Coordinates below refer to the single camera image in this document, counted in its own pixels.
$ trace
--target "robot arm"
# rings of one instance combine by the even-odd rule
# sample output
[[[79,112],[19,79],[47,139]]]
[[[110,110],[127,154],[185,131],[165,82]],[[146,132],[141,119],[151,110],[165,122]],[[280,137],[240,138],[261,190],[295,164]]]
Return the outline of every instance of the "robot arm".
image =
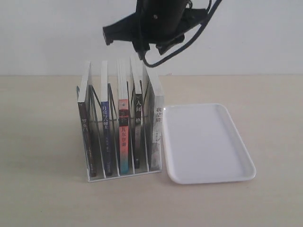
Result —
[[[157,67],[188,48],[204,31],[222,0],[212,1],[206,9],[193,9],[191,0],[137,0],[135,13],[106,27],[103,35],[107,45],[114,40],[133,43],[139,58],[148,67]],[[160,55],[185,39],[185,33],[200,25],[196,34],[182,47],[157,63],[149,64],[145,55],[155,44]]]

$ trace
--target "table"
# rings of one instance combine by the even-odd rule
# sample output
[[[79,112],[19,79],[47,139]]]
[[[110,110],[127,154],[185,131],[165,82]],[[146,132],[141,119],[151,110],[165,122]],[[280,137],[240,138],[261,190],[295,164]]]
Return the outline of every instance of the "table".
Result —
[[[228,108],[256,166],[253,180],[178,185],[163,161],[158,174],[88,183],[80,77],[3,76],[0,226],[303,226],[303,77],[160,79],[166,105]]]

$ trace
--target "book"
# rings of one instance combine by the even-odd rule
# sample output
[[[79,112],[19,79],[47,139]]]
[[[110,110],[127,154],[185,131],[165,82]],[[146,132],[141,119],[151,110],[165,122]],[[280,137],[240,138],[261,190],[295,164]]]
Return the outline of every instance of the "book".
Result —
[[[142,87],[149,168],[160,170],[164,91],[154,68],[143,65]]]
[[[138,57],[131,56],[130,58],[130,72],[134,81],[134,92],[132,93],[132,105],[134,110],[134,120],[132,124],[134,132],[134,168],[140,168],[140,154],[142,152],[142,88],[141,83],[143,79],[143,64]]]
[[[123,59],[118,59],[116,66],[119,113],[119,160],[120,174],[123,175],[128,173],[129,97],[125,61]]]
[[[78,93],[78,109],[81,121],[83,143],[85,149],[86,161],[88,163],[88,174],[90,177],[97,176],[97,167],[93,155],[93,136],[90,129],[90,118],[92,115],[91,103],[91,63],[88,61],[85,64],[85,72],[82,76],[79,93]]]
[[[107,61],[101,63],[101,113],[102,113],[102,125],[103,125],[103,138],[104,138],[104,169],[105,175],[111,176],[113,174],[113,151],[112,141],[109,124],[109,99],[108,99],[108,71]]]

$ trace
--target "white plastic tray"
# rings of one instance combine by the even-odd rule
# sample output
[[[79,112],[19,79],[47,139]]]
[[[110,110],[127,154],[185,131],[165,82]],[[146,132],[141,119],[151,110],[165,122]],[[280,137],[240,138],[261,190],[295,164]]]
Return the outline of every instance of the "white plastic tray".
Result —
[[[163,142],[170,178],[179,184],[246,181],[256,168],[221,104],[166,106]]]

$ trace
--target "book stand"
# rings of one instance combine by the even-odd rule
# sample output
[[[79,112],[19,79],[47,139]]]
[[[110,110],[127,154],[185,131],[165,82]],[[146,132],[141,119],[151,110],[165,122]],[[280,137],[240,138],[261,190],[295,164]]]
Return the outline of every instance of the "book stand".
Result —
[[[110,103],[110,129],[111,129],[111,135],[112,136],[112,150],[114,157],[113,160],[113,174],[111,176],[105,175],[105,168],[104,168],[104,162],[103,162],[103,150],[105,149],[105,139],[103,135],[103,121],[102,119],[98,119],[98,114],[101,112],[101,103],[98,99],[98,96],[95,92],[95,89],[92,85],[88,86],[89,89],[89,107],[91,108],[90,113],[90,119],[89,119],[89,132],[91,134],[92,139],[92,147],[93,147],[93,157],[96,162],[97,166],[97,176],[96,177],[90,177],[89,175],[89,164],[88,164],[88,158],[87,153],[85,152],[86,157],[86,163],[87,163],[87,173],[88,173],[88,182],[97,182],[97,181],[104,181],[104,180],[110,180],[110,179],[117,179],[122,177],[129,177],[129,176],[136,176],[136,175],[143,175],[143,174],[151,174],[151,173],[158,173],[162,170],[162,164],[161,164],[161,150],[162,144],[161,144],[161,150],[159,150],[159,157],[160,157],[160,167],[159,169],[153,169],[151,170],[149,168],[149,162],[148,160],[148,149],[147,149],[147,141],[150,138],[147,138],[146,133],[146,126],[145,122],[146,119],[144,117],[144,109],[143,109],[143,116],[142,116],[142,141],[141,141],[141,155],[140,155],[140,168],[135,169],[134,168],[134,150],[133,150],[133,133],[132,133],[132,124],[130,123],[133,121],[133,117],[129,116],[129,171],[127,174],[121,175],[119,171],[119,129],[118,129],[118,117],[117,117],[117,103],[115,104],[112,94],[112,89],[110,83],[108,83],[108,98]],[[79,95],[79,87],[77,86],[77,96]],[[129,106],[128,109],[130,111],[130,105],[132,103],[132,100],[129,99]]]

